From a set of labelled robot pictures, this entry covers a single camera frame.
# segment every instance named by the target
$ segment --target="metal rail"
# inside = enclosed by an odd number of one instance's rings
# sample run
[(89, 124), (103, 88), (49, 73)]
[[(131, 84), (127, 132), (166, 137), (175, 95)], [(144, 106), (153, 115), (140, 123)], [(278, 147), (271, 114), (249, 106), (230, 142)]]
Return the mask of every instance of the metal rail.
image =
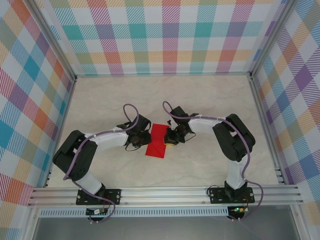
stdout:
[[(257, 186), (250, 186), (258, 204), (261, 190)], [(302, 204), (303, 199), (296, 185), (263, 185), (264, 197), (262, 205), (296, 205)], [(209, 207), (236, 206), (239, 204), (210, 204), (207, 196), (207, 186), (188, 187), (123, 187), (121, 202), (117, 208), (128, 207)], [(78, 188), (35, 188), (29, 206), (33, 208), (86, 208), (76, 205)]]

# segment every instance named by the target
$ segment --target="marble floor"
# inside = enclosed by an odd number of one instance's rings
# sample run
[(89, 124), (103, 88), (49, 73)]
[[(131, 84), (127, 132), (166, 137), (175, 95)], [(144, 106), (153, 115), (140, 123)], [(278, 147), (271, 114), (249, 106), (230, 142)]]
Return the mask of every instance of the marble floor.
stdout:
[[(97, 133), (125, 123), (123, 104), (135, 105), (152, 123), (166, 124), (162, 102), (181, 106), (188, 114), (226, 117), (237, 114), (255, 137), (246, 178), (260, 184), (278, 184), (255, 103), (243, 75), (126, 76), (79, 78), (62, 132), (61, 142), (73, 130)], [(134, 110), (128, 107), (133, 119)], [(216, 137), (197, 134), (177, 146), (167, 146), (165, 157), (146, 156), (147, 146), (128, 152), (114, 147), (94, 156), (90, 170), (109, 187), (173, 187), (223, 185), (228, 159)], [(74, 187), (53, 167), (49, 187)]]

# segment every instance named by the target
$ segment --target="black mounting plate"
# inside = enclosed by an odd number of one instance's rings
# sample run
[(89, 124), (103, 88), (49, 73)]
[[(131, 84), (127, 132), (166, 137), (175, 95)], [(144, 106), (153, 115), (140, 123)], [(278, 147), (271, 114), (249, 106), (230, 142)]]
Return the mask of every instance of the black mounting plate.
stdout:
[[(82, 190), (78, 190), (77, 196), (78, 197), (75, 201), (76, 205), (103, 205), (104, 204), (104, 202), (102, 200), (95, 198), (93, 196), (90, 196)], [(121, 199), (121, 189), (106, 188), (104, 190), (103, 198), (109, 199), (110, 201), (114, 202), (115, 205), (119, 205), (120, 199)]]
[(246, 187), (242, 192), (242, 195), (233, 201), (231, 201), (225, 194), (224, 187), (210, 187), (207, 192), (210, 196), (211, 204), (246, 204), (247, 200), (244, 196), (248, 198), (249, 204), (253, 204), (255, 202), (255, 196), (253, 195), (254, 192), (251, 187)]

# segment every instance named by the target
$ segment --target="perforated metal strip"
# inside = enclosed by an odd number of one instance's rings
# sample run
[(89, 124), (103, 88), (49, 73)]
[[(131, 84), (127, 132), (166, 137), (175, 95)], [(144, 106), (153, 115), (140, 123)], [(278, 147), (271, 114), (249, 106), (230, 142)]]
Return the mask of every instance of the perforated metal strip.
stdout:
[[(226, 206), (207, 207), (118, 207), (112, 215), (123, 217), (205, 217), (227, 216)], [(87, 218), (85, 208), (42, 208), (39, 218)]]

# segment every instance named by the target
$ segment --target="red cloth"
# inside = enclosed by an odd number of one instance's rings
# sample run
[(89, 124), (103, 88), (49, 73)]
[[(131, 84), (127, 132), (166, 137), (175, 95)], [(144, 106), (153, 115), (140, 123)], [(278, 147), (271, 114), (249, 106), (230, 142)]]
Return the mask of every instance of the red cloth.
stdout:
[(156, 123), (152, 125), (152, 142), (146, 148), (145, 155), (162, 159), (165, 157), (166, 145), (164, 143), (164, 138), (168, 127), (168, 125)]

